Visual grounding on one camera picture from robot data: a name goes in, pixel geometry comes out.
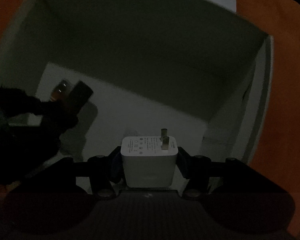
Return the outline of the brown small bottle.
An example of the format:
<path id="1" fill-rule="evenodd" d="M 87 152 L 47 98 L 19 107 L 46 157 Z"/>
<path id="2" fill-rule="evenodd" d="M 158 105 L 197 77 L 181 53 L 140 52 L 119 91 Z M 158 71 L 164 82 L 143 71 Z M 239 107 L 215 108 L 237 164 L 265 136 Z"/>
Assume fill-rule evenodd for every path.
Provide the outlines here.
<path id="1" fill-rule="evenodd" d="M 62 80 L 51 92 L 50 101 L 59 101 L 67 97 L 72 89 L 72 85 L 68 80 Z"/>

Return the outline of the white charger plug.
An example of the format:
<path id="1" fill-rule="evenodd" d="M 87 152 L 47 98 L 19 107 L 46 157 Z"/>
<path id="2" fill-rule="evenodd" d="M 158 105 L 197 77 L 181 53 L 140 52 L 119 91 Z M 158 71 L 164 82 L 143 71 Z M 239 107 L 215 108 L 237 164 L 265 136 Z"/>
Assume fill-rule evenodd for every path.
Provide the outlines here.
<path id="1" fill-rule="evenodd" d="M 162 128 L 156 136 L 128 136 L 121 144 L 123 170 L 128 187 L 162 188 L 172 185 L 178 146 Z"/>

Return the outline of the black rectangular device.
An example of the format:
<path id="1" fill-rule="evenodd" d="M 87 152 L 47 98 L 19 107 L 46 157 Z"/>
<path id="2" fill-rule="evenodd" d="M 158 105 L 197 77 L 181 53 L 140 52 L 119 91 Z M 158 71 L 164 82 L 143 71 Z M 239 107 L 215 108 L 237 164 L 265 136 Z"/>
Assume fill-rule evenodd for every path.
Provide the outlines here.
<path id="1" fill-rule="evenodd" d="M 74 112 L 79 112 L 93 95 L 93 90 L 83 81 L 78 81 L 68 95 L 68 106 Z"/>

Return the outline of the white cardboard box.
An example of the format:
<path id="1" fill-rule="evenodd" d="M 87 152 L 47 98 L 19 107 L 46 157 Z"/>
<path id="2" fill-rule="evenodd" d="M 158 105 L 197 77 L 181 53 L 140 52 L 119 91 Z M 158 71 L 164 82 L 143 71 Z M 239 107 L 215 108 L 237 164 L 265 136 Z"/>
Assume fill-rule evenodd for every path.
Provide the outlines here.
<path id="1" fill-rule="evenodd" d="M 78 159 L 166 128 L 190 154 L 254 154 L 271 39 L 208 0 L 0 0 L 0 86 L 94 91 L 62 136 Z"/>

